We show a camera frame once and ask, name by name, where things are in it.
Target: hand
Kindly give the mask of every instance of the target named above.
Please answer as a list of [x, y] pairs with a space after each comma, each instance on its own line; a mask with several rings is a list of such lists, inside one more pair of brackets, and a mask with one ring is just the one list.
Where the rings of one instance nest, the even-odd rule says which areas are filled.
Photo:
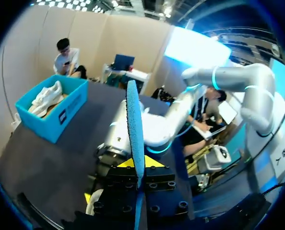
[[62, 65], [62, 71], [67, 72], [69, 65]]
[[202, 132], [206, 132], [213, 128], [213, 126], [208, 126], [206, 123], [199, 123], [198, 128], [201, 129]]

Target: blue box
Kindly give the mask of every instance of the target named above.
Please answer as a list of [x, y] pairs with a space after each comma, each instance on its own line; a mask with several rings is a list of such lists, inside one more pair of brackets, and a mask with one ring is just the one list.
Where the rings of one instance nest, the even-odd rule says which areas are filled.
[[[51, 87], [56, 81], [61, 82], [62, 93], [68, 96], [44, 118], [37, 117], [28, 112], [32, 101], [40, 93], [42, 88]], [[24, 126], [30, 128], [38, 136], [56, 143], [67, 124], [87, 101], [87, 92], [87, 80], [53, 75], [32, 88], [16, 102], [15, 106]]]

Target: black table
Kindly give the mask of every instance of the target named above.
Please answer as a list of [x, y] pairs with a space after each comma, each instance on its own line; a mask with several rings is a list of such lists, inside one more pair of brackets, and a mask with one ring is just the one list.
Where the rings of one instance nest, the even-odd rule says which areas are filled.
[[[93, 152], [104, 142], [123, 99], [125, 90], [90, 82], [87, 102], [56, 144], [19, 125], [0, 159], [0, 182], [11, 198], [24, 192], [32, 204], [57, 223], [61, 219], [73, 221], [76, 210], [85, 212], [87, 175], [95, 169]], [[164, 102], [153, 98], [140, 95], [140, 100], [153, 114], [164, 115], [168, 109]], [[192, 219], [190, 185], [178, 140], [159, 162], [175, 172]]]

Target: man sitting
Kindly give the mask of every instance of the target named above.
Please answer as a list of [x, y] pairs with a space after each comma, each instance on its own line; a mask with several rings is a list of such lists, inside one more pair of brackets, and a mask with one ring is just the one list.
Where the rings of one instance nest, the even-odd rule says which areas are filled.
[[67, 38], [57, 42], [57, 49], [60, 54], [55, 58], [54, 71], [60, 75], [87, 79], [85, 67], [79, 65], [80, 50], [70, 48], [70, 42]]
[[[197, 126], [202, 131], [211, 132], [216, 131], [222, 123], [222, 119], [218, 112], [218, 104], [213, 104], [211, 101], [222, 102], [226, 100], [226, 93], [223, 90], [216, 90], [214, 88], [207, 88], [205, 95], [201, 97], [194, 106], [191, 114], [188, 116], [185, 126], [180, 130], [180, 133], [185, 131], [188, 126]], [[210, 104], [210, 112], [206, 114], [204, 111]], [[194, 119], [195, 110], [197, 109], [196, 119]], [[216, 121], [214, 123], [209, 120], [209, 117], [215, 116]], [[180, 136], [180, 140], [184, 146], [183, 154], [185, 157], [195, 154], [203, 147], [207, 145], [207, 141], [193, 128], [191, 127], [185, 134]]]

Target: sign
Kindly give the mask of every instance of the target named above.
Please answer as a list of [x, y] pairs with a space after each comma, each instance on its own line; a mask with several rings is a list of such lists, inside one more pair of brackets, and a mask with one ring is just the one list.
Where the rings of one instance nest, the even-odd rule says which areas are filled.
[[271, 161], [278, 178], [285, 170], [285, 133], [281, 138], [280, 144], [271, 155]]

